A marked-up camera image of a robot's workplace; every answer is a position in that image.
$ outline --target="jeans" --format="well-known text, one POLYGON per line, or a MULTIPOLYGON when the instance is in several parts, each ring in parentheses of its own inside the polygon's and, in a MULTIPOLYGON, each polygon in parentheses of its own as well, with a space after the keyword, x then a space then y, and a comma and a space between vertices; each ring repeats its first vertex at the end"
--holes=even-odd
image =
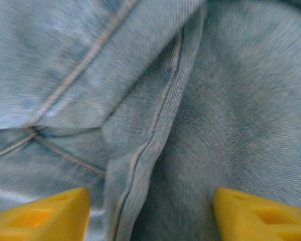
POLYGON ((78 186, 86 241, 218 241, 217 186, 301 207, 301 1, 1 0, 0 210, 78 186))

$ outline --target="denim fabric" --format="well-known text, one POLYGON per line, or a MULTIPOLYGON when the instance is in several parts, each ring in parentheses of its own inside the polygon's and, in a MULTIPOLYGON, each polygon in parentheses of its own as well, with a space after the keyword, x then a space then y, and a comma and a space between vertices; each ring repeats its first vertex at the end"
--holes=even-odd
POLYGON ((218 241, 217 186, 301 207, 301 1, 0 1, 0 210, 78 186, 86 241, 218 241))

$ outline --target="seam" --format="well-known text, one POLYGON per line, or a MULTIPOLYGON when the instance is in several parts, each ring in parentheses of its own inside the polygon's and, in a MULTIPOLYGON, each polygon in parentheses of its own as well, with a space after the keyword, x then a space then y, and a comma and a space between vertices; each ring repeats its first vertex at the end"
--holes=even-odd
POLYGON ((177 33, 176 35, 176 46, 175 46, 175 50, 174 50, 174 61, 172 63, 172 73, 170 75, 170 79, 169 79, 169 84, 168 86, 166 87, 166 90, 164 91, 163 93, 163 97, 162 97, 162 100, 159 104, 159 108, 158 108, 158 111, 157 113, 155 114, 155 117, 153 119, 153 122, 152 122, 152 125, 151 125, 151 128, 150 128, 150 138, 149 140, 144 143, 141 148, 140 148, 140 151, 138 152, 138 154, 136 155, 136 158, 135 160, 132 160, 131 162, 131 166, 130 166, 130 179, 129 179, 129 186, 128 188, 125 190, 125 192, 122 194, 120 200, 119 200, 119 203, 115 209, 115 218, 114 218, 114 224, 113 224, 113 227, 112 227, 112 232, 111 232, 111 235, 112 235, 112 240, 115 241, 116 240, 116 237, 117 237, 117 232, 118 232, 118 228, 119 228, 119 223, 120 223, 120 219, 121 219, 121 214, 122 214, 122 211, 123 211, 123 208, 125 206, 125 202, 130 194, 130 191, 132 189, 132 183, 133 183, 133 180, 135 178, 135 171, 136 171, 136 167, 137 167, 137 163, 138 163, 138 160, 139 158, 141 157, 141 155, 143 154, 143 152, 146 150, 146 148, 149 146, 149 144, 151 143, 152 139, 154 138, 154 135, 155 135, 155 129, 156 129, 156 126, 157 126, 157 123, 158 123, 158 120, 159 120, 159 117, 163 111, 163 107, 164 107, 164 104, 166 103, 166 100, 167 100, 167 96, 168 94, 170 93, 170 90, 172 88, 172 85, 173 85, 173 80, 175 79, 176 77, 176 74, 178 72, 178 69, 179 69, 179 60, 180 60, 180 54, 181 54, 181 49, 182 49, 182 40, 183 40, 183 30, 181 30, 181 32, 177 33))
POLYGON ((41 136, 34 136, 34 139, 38 142, 40 142, 42 145, 44 145, 45 147, 49 148, 50 150, 52 150, 53 152, 57 153, 58 155, 62 156, 63 158, 75 163, 78 166, 84 167, 89 171, 92 171, 94 173, 97 173, 98 175, 105 177, 106 172, 100 168, 97 168, 81 159, 79 159, 78 157, 75 157, 73 155, 70 155, 69 153, 67 153, 66 151, 60 149, 59 147, 57 147, 56 145, 48 142, 47 140, 45 140, 45 138, 41 137, 41 136))
POLYGON ((6 154, 6 153, 8 153, 8 152, 10 152, 10 151, 12 151, 12 150, 18 148, 18 147, 20 147, 22 144, 24 144, 24 143, 30 141, 33 137, 36 136, 36 134, 37 134, 36 132, 32 131, 32 132, 30 133, 30 135, 28 135, 27 137, 22 138, 21 140, 19 140, 19 141, 13 143, 12 145, 10 145, 10 146, 8 146, 7 148, 5 148, 5 149, 3 149, 2 151, 0 151, 0 156, 2 156, 2 155, 4 155, 4 154, 6 154))
POLYGON ((58 98, 67 90, 67 88, 78 78, 78 76, 88 67, 93 59, 100 52, 104 44, 114 33, 117 27, 123 22, 126 15, 130 12, 133 6, 139 0, 127 0, 123 7, 116 13, 116 15, 109 21, 108 27, 96 38, 95 42, 91 45, 88 52, 82 58, 77 66, 65 78, 62 84, 48 97, 46 102, 37 110, 35 115, 27 122, 26 126, 30 127, 35 124, 46 111, 58 100, 58 98))

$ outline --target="yellow object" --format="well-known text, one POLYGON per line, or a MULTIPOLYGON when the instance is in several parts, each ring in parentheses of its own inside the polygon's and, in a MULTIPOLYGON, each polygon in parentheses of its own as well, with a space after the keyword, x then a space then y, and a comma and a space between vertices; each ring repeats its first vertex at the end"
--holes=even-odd
POLYGON ((222 241, 301 241, 301 209, 217 188, 214 213, 222 241))
POLYGON ((90 212, 86 188, 75 188, 0 212, 0 241, 82 241, 90 212))

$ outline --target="yellow foam block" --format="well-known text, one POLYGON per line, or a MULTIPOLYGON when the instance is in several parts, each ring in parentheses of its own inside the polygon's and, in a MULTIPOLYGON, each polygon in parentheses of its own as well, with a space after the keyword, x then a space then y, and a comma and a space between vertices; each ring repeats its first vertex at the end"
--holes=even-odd
POLYGON ((75 188, 0 212, 0 241, 82 241, 90 212, 86 188, 75 188))
POLYGON ((213 206, 222 241, 301 241, 301 208, 221 187, 213 206))

